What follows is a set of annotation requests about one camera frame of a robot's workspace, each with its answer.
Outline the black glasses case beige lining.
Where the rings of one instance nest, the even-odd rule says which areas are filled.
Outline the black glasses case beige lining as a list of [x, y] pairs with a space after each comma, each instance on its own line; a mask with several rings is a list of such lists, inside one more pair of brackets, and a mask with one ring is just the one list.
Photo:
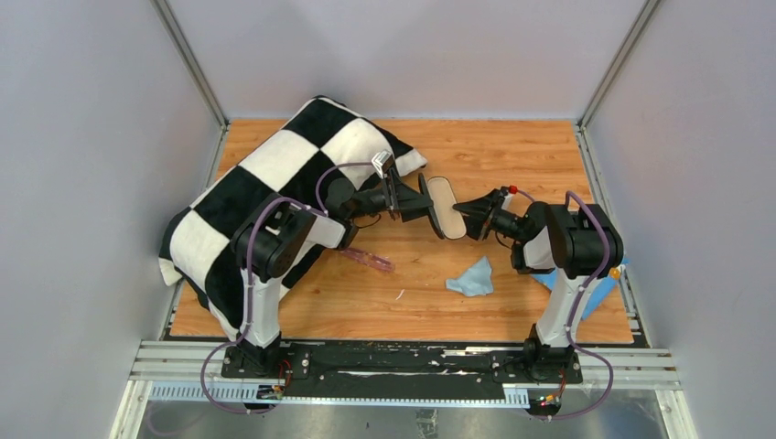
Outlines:
[[463, 215], [454, 209], [457, 199], [450, 181], [446, 177], [426, 178], [418, 175], [422, 195], [427, 196], [432, 206], [427, 209], [433, 232], [442, 240], [459, 240], [467, 234]]

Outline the light blue cleaning cloth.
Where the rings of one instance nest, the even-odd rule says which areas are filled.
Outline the light blue cleaning cloth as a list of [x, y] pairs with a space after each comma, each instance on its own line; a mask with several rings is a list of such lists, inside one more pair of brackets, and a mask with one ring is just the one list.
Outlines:
[[446, 279], [445, 286], [449, 291], [466, 297], [488, 295], [494, 292], [491, 275], [490, 261], [487, 256], [483, 256], [458, 278]]

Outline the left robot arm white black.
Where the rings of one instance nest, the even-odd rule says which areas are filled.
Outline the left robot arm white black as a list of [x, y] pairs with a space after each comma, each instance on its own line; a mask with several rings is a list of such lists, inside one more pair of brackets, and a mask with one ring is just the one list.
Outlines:
[[255, 376], [268, 378], [279, 369], [280, 289], [304, 250], [316, 245], [344, 250], [358, 232], [354, 220], [382, 212], [404, 222], [426, 217], [433, 230], [439, 229], [428, 184], [424, 177], [417, 180], [418, 187], [412, 188], [389, 170], [378, 187], [358, 190], [346, 177], [338, 178], [329, 184], [321, 212], [273, 194], [232, 235], [244, 284], [243, 322], [235, 346]]

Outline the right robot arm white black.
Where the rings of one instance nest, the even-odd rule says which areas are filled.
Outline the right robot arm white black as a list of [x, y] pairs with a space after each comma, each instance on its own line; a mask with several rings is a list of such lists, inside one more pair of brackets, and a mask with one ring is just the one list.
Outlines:
[[624, 258], [621, 236], [606, 210], [567, 192], [561, 204], [533, 200], [522, 215], [504, 207], [507, 188], [454, 204], [476, 241], [497, 234], [512, 240], [511, 266], [519, 274], [552, 274], [549, 302], [523, 342], [518, 361], [534, 381], [567, 368], [584, 308], [601, 281]]

